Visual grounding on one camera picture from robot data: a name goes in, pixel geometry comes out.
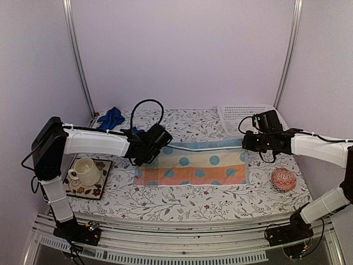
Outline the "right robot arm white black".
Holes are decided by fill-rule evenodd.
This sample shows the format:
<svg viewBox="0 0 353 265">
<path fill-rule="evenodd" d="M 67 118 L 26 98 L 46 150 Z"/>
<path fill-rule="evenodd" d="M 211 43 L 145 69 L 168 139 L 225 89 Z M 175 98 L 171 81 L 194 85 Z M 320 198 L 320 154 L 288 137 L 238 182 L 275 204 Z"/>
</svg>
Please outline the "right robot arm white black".
<svg viewBox="0 0 353 265">
<path fill-rule="evenodd" d="M 275 110 L 249 117 L 252 128 L 242 131 L 242 147 L 260 156 L 270 151 L 273 159 L 279 154 L 296 156 L 307 173 L 314 173 L 327 187 L 322 195 L 291 216 L 292 224 L 285 236 L 298 240 L 307 226 L 327 215 L 335 214 L 352 204 L 352 140 L 321 136 L 315 132 L 290 128 L 285 130 Z"/>
</svg>

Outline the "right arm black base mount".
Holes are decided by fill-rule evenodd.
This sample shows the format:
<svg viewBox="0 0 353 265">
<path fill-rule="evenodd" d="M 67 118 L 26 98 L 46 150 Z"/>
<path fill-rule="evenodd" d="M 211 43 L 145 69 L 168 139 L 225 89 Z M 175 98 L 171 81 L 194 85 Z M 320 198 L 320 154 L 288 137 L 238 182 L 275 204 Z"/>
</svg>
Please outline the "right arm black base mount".
<svg viewBox="0 0 353 265">
<path fill-rule="evenodd" d="M 264 232 L 270 246 L 277 246 L 299 240 L 309 239 L 314 235 L 310 224 L 306 224 L 299 212 L 290 216 L 288 225 L 269 225 Z"/>
</svg>

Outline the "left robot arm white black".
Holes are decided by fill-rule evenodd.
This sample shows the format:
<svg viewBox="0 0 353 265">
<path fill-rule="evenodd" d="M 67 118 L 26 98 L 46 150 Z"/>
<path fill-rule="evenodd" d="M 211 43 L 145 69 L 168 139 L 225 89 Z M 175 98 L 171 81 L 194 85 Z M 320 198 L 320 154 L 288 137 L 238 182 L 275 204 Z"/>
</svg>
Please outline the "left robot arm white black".
<svg viewBox="0 0 353 265">
<path fill-rule="evenodd" d="M 127 129 L 116 132 L 64 124 L 59 117 L 53 116 L 33 141 L 27 157 L 33 159 L 31 170 L 56 220 L 61 223 L 61 231 L 69 239 L 76 240 L 82 235 L 82 228 L 73 221 L 74 213 L 62 184 L 63 156 L 105 154 L 128 158 L 141 166 L 151 163 L 171 140 L 171 134 L 158 123 L 136 134 Z"/>
</svg>

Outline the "light blue orange dotted towel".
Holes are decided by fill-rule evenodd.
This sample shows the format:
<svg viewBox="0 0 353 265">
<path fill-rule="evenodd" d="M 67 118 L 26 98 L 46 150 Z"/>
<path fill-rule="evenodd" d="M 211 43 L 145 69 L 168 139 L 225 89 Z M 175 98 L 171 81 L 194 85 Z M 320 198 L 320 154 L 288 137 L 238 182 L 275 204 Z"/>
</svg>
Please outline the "light blue orange dotted towel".
<svg viewBox="0 0 353 265">
<path fill-rule="evenodd" d="M 241 139 L 172 142 L 135 170 L 137 187 L 238 186 L 249 183 L 248 152 Z"/>
</svg>

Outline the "dark blue towel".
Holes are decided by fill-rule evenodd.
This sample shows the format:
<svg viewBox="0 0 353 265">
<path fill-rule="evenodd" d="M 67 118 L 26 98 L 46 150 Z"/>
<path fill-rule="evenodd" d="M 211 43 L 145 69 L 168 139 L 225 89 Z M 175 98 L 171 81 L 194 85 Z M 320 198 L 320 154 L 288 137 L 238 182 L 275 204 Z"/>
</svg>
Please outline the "dark blue towel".
<svg viewBox="0 0 353 265">
<path fill-rule="evenodd" d="M 97 122 L 98 129 L 120 131 L 121 129 L 130 129 L 131 115 L 124 114 L 117 107 L 109 109 L 104 115 L 101 115 Z"/>
</svg>

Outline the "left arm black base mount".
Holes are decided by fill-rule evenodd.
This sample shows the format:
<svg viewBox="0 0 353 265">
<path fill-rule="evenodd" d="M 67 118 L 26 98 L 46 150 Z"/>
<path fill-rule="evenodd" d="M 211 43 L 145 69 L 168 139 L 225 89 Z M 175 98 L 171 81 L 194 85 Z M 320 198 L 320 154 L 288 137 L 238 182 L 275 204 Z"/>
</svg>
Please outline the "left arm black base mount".
<svg viewBox="0 0 353 265">
<path fill-rule="evenodd" d="M 86 245 L 97 246 L 102 230 L 98 222 L 89 221 L 79 224 L 76 217 L 71 220 L 59 222 L 55 220 L 56 227 L 53 235 L 65 239 L 67 242 L 78 242 Z"/>
</svg>

